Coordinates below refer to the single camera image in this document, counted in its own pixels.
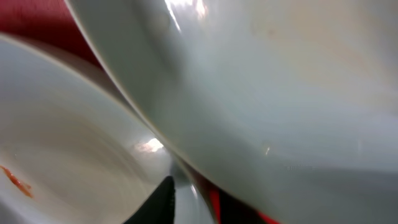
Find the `dish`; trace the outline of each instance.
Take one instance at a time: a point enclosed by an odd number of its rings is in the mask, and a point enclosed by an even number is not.
[[[124,103],[82,76],[106,78],[92,65],[0,34],[0,67],[0,214],[6,220],[122,223],[178,169]],[[212,223],[196,188],[183,174],[175,182],[176,223]]]
[[[139,116],[231,195],[281,223],[398,221],[392,1],[67,2]]]

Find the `plate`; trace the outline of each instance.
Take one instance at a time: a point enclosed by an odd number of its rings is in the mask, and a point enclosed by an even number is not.
[[[394,1],[67,2],[139,116],[231,195],[281,223],[398,222]]]
[[[177,186],[175,222],[213,223],[196,187],[111,94],[101,70],[6,34],[0,34],[0,68],[6,223],[122,223],[167,175]]]

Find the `orange food stain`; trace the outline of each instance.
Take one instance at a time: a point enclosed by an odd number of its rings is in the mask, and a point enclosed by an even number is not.
[[[24,193],[24,195],[33,198],[33,195],[29,192],[29,190],[32,188],[29,184],[25,184],[21,181],[18,180],[17,177],[14,176],[14,174],[11,173],[11,171],[4,166],[0,166],[0,168],[3,169],[4,173],[7,175],[7,177],[11,180],[11,182],[17,186],[17,188]]]

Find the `white plate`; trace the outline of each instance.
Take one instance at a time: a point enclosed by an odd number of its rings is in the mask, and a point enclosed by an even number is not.
[[[92,65],[0,34],[0,71],[0,165],[32,194],[0,170],[1,223],[122,223],[174,173],[154,135],[82,76],[106,84]],[[213,223],[196,188],[175,181],[175,222]]]
[[[282,223],[397,223],[394,0],[68,0],[163,142]]]

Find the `sauce stain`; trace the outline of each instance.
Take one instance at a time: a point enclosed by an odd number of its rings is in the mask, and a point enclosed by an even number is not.
[[[25,184],[22,181],[18,180],[14,174],[11,173],[11,171],[4,166],[0,166],[0,168],[3,169],[4,173],[7,175],[7,177],[11,180],[11,182],[22,192],[24,195],[33,198],[32,193],[30,193],[30,189],[32,188],[29,184]]]

